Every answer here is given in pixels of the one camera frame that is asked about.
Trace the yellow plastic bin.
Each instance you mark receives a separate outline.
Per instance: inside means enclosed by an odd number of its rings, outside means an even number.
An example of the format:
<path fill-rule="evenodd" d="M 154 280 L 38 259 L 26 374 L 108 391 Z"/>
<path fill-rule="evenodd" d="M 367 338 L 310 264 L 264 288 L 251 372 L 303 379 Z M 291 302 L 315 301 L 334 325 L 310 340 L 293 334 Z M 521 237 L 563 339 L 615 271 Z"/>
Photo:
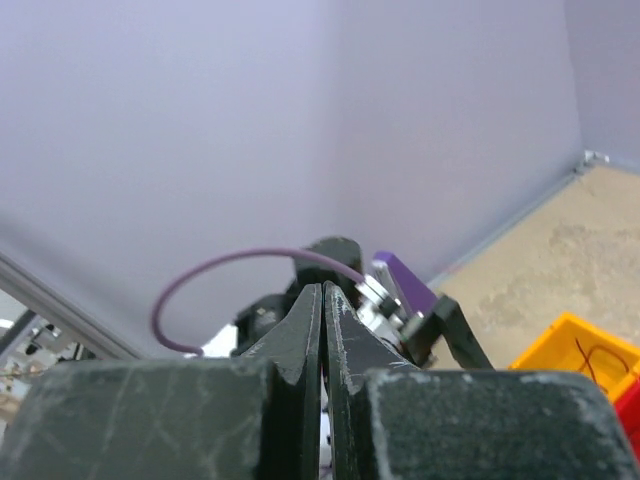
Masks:
<path fill-rule="evenodd" d="M 566 312 L 509 367 L 579 373 L 616 402 L 639 379 L 639 348 Z"/>

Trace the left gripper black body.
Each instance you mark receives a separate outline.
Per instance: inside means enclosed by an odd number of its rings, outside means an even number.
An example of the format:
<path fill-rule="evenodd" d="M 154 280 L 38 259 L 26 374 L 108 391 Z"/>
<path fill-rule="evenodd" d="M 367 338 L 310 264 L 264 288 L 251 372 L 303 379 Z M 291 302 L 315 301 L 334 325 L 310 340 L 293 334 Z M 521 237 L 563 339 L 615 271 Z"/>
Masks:
<path fill-rule="evenodd" d="M 436 317 L 416 312 L 399 334 L 405 356 L 418 368 L 429 368 L 434 362 L 432 349 L 441 336 Z"/>

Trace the red plastic bin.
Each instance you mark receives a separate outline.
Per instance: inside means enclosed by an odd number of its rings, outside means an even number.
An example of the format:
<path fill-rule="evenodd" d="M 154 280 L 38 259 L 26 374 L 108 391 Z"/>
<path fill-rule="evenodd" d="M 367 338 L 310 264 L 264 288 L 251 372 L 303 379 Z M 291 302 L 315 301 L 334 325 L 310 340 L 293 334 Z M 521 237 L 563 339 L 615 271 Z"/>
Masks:
<path fill-rule="evenodd" d="M 640 456 L 640 384 L 634 383 L 614 404 L 625 434 L 634 450 Z"/>

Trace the purple holder block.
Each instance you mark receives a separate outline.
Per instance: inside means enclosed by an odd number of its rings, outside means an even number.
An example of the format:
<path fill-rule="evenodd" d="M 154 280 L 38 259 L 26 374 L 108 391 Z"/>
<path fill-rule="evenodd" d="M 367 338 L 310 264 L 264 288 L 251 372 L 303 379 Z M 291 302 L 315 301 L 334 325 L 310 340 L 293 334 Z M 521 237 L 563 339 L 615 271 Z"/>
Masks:
<path fill-rule="evenodd" d="M 372 268 L 376 280 L 400 301 L 407 317 L 428 314 L 436 304 L 437 295 L 394 253 L 376 252 Z"/>

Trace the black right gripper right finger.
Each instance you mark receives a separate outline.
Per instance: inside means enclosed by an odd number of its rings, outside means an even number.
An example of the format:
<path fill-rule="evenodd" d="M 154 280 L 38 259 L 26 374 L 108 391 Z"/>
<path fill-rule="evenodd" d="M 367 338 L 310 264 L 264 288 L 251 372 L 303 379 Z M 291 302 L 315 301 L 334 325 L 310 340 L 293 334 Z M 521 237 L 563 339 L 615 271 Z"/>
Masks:
<path fill-rule="evenodd" d="M 337 479 L 635 479 L 613 406 L 562 371 L 420 370 L 324 287 Z"/>

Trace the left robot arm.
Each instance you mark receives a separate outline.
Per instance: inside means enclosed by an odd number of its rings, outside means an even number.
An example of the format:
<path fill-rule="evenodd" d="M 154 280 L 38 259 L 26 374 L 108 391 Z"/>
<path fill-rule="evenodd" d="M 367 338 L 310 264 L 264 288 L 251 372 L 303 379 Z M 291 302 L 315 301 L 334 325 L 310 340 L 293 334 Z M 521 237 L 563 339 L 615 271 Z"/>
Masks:
<path fill-rule="evenodd" d="M 461 368 L 493 367 L 459 303 L 435 294 L 389 251 L 374 254 L 370 274 L 362 271 L 359 244 L 344 237 L 325 238 L 305 249 L 240 250 L 211 259 L 194 272 L 210 272 L 261 257 L 291 259 L 294 279 L 283 292 L 261 297 L 241 310 L 230 325 L 203 346 L 205 355 L 234 357 L 248 351 L 290 313 L 304 286 L 332 281 L 347 294 L 356 308 L 356 318 L 414 365 L 431 367 L 434 347 L 443 340 Z"/>

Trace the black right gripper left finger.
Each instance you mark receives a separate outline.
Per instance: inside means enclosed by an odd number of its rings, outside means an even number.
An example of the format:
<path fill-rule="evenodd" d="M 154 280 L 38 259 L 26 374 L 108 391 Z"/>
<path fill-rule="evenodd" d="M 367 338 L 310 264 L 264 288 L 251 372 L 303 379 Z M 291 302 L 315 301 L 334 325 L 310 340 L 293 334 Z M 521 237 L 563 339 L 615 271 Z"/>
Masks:
<path fill-rule="evenodd" d="M 48 370 L 1 447 L 5 479 L 315 479 L 322 289 L 243 355 Z"/>

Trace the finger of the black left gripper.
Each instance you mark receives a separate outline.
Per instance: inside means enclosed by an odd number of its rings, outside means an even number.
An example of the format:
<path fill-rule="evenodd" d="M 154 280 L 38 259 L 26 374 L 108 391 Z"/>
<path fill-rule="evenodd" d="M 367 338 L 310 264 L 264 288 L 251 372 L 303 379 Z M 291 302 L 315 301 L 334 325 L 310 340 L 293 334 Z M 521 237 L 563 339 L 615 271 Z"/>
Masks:
<path fill-rule="evenodd" d="M 453 359 L 462 369 L 494 369 L 456 300 L 442 295 L 432 314 Z"/>

